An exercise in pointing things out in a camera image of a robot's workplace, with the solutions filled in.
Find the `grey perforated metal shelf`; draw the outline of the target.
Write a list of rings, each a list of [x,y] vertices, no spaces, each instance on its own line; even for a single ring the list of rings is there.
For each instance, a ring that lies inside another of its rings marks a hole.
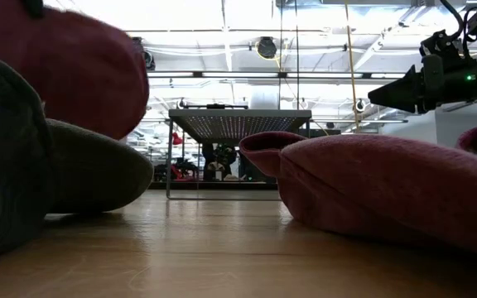
[[[260,132],[299,132],[310,130],[310,110],[281,109],[171,109],[169,132],[173,125],[192,137],[199,145],[228,143],[237,145],[243,138]],[[169,200],[278,201],[274,191],[240,190],[231,194],[226,190],[214,195],[195,192],[192,196],[171,194],[172,138],[168,138],[166,197]]]

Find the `long ceiling light bar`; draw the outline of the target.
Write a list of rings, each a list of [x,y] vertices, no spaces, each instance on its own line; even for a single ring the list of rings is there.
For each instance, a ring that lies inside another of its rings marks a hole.
[[[403,73],[148,71],[148,78],[400,79]]]

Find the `person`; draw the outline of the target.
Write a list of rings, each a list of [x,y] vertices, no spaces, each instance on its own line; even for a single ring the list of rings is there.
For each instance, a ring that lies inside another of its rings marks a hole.
[[[236,162],[237,152],[235,147],[229,144],[204,143],[202,156],[205,159],[203,179],[214,181],[216,171],[222,171],[223,178],[232,174],[231,165]]]

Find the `dark grey baseball cap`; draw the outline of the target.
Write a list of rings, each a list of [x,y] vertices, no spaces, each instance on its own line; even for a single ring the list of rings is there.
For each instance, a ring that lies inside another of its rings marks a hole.
[[[54,119],[47,121],[59,179],[52,214],[94,214],[120,209],[152,183],[154,168],[125,143]]]
[[[55,198],[52,151],[39,96],[0,61],[0,255],[40,231]]]

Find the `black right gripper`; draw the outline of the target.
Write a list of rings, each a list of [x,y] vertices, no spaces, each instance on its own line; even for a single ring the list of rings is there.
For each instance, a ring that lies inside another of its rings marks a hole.
[[[471,89],[474,81],[475,76],[462,68],[445,72],[443,59],[428,55],[422,58],[420,75],[412,65],[401,79],[370,91],[368,97],[372,104],[409,113],[427,113],[443,104],[475,101]]]

